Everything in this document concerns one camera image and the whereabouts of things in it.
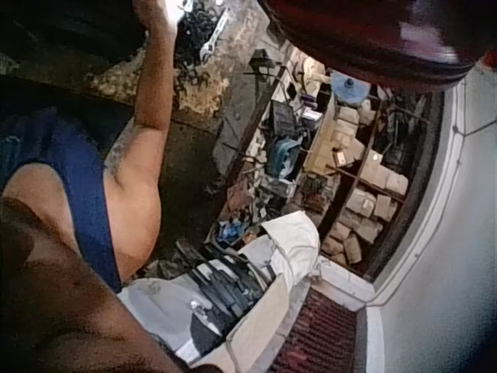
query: skin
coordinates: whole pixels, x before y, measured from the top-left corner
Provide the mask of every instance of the skin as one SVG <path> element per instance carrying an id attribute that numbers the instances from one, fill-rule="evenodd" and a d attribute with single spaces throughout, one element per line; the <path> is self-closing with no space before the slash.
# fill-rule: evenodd
<path id="1" fill-rule="evenodd" d="M 171 115 L 176 38 L 164 0 L 134 5 L 150 45 L 130 141 L 115 172 L 104 175 L 122 279 L 143 264 L 158 235 L 157 182 Z M 82 260 L 64 188 L 50 167 L 22 167 L 4 190 L 0 267 L 0 371 L 189 371 L 150 338 Z"/>
<path id="2" fill-rule="evenodd" d="M 106 169 L 103 184 L 117 268 L 122 281 L 143 266 L 158 237 L 161 205 L 158 178 L 172 109 L 172 59 L 176 23 L 164 0 L 135 0 L 135 12 L 148 28 L 149 45 L 137 87 L 134 126 L 120 161 Z M 51 167 L 29 164 L 12 176 L 3 197 L 22 201 L 60 240 L 79 254 L 68 199 Z"/>

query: man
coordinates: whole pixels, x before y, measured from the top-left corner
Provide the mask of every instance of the man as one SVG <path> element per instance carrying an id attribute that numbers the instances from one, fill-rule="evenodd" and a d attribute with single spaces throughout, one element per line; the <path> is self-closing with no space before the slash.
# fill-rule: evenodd
<path id="1" fill-rule="evenodd" d="M 144 264 L 158 236 L 172 107 L 171 7 L 134 6 L 149 46 L 114 173 L 54 111 L 0 133 L 2 371 L 181 371 L 111 291 Z"/>

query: hand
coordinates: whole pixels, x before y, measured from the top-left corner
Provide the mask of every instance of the hand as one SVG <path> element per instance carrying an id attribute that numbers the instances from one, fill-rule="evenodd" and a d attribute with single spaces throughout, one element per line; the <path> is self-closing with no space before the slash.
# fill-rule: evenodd
<path id="1" fill-rule="evenodd" d="M 182 4 L 183 0 L 133 0 L 138 19 L 151 32 L 176 31 L 184 16 Z"/>

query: wall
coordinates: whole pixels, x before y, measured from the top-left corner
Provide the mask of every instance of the wall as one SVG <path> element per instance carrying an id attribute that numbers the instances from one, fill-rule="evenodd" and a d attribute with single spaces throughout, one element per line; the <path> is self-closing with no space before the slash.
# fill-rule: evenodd
<path id="1" fill-rule="evenodd" d="M 445 125 L 480 128 L 497 117 L 497 75 L 472 71 L 454 99 L 455 119 Z M 434 232 L 414 265 L 376 303 L 387 373 L 457 370 L 497 320 L 497 126 L 457 137 L 462 150 L 440 223 L 425 227 Z"/>

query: blue tank top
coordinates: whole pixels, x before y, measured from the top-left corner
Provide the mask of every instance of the blue tank top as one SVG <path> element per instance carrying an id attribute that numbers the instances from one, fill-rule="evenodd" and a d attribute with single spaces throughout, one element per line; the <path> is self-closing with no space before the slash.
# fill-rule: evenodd
<path id="1" fill-rule="evenodd" d="M 83 259 L 115 291 L 121 283 L 103 189 L 103 163 L 76 126 L 54 108 L 0 125 L 0 192 L 20 167 L 43 163 L 61 178 Z"/>

